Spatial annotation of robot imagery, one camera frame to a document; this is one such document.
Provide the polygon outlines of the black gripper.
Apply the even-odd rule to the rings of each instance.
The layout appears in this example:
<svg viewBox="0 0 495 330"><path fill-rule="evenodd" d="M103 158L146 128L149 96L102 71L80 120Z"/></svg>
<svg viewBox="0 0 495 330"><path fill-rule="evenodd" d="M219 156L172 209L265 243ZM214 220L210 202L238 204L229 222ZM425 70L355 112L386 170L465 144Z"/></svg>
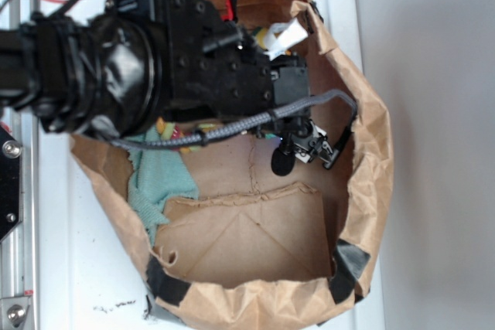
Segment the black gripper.
<svg viewBox="0 0 495 330"><path fill-rule="evenodd" d="M234 123L274 111L309 96L305 60L292 48L308 38L300 24L273 24L252 32L216 52L216 119ZM282 141L271 157L276 175L295 166L292 141Z"/></svg>

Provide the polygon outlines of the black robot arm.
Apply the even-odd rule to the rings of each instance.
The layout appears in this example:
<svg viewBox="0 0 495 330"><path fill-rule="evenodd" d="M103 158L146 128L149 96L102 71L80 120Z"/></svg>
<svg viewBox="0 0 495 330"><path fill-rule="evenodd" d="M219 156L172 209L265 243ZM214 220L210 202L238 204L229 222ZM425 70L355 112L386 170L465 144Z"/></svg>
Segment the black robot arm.
<svg viewBox="0 0 495 330"><path fill-rule="evenodd" d="M102 141L142 134L158 119L244 122L291 151L312 132L306 64L270 59L207 0L109 0L82 26L34 15L1 33L1 105L43 129Z"/></svg>

